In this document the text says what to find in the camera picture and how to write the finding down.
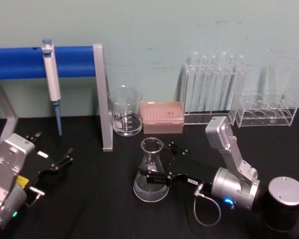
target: blue metal pipe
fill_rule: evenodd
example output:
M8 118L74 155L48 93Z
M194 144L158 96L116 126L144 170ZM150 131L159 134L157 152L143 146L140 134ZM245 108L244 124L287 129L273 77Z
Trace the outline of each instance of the blue metal pipe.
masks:
M59 77L95 77L92 46L57 46ZM0 80L46 78L41 47L0 48Z

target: glass beaker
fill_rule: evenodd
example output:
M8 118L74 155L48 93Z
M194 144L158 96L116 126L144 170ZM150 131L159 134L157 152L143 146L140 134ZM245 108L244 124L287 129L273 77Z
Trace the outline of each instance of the glass beaker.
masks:
M154 172L164 172L160 161L159 153L163 148L163 143L158 138L146 138L141 142L144 151L143 160L140 165L144 170ZM162 184L148 183L146 176L137 173L133 191L135 195L144 202L158 202L162 200L169 191L169 187Z
M132 136L142 130L140 102L143 95L133 87L122 86L108 93L112 103L114 131L122 136Z

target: stand leg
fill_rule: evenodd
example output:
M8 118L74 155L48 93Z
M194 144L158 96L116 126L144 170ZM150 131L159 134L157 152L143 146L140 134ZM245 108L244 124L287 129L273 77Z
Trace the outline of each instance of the stand leg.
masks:
M6 123L0 136L0 145L7 139L15 130L18 122L18 117L15 114L12 105L10 104L5 92L0 86L0 105L3 108L4 114L6 115Z
M105 59L102 44L94 44L94 65L96 75L96 85L98 91L100 116L101 116L101 129L103 139L103 151L113 151L113 126L110 121L111 111L108 104L109 86L106 78Z

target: pipette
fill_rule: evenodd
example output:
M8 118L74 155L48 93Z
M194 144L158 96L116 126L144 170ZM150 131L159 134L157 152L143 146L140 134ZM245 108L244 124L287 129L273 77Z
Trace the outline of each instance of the pipette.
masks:
M54 45L51 39L43 39L42 47L43 62L45 66L46 78L48 80L50 99L53 102L55 108L56 121L58 124L59 135L62 135L61 128L61 117L60 117L60 87L59 87L59 77L56 67Z

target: light green wall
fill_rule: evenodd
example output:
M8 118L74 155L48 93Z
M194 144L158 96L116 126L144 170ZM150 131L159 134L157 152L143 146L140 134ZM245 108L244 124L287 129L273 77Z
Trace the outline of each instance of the light green wall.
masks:
M145 100L173 99L188 53L233 51L254 65L263 53L296 62L278 90L299 104L299 0L45 0L0 1L0 47L103 43L110 89L133 85ZM63 116L94 113L95 80L60 79ZM2 81L20 117L53 115L45 79Z

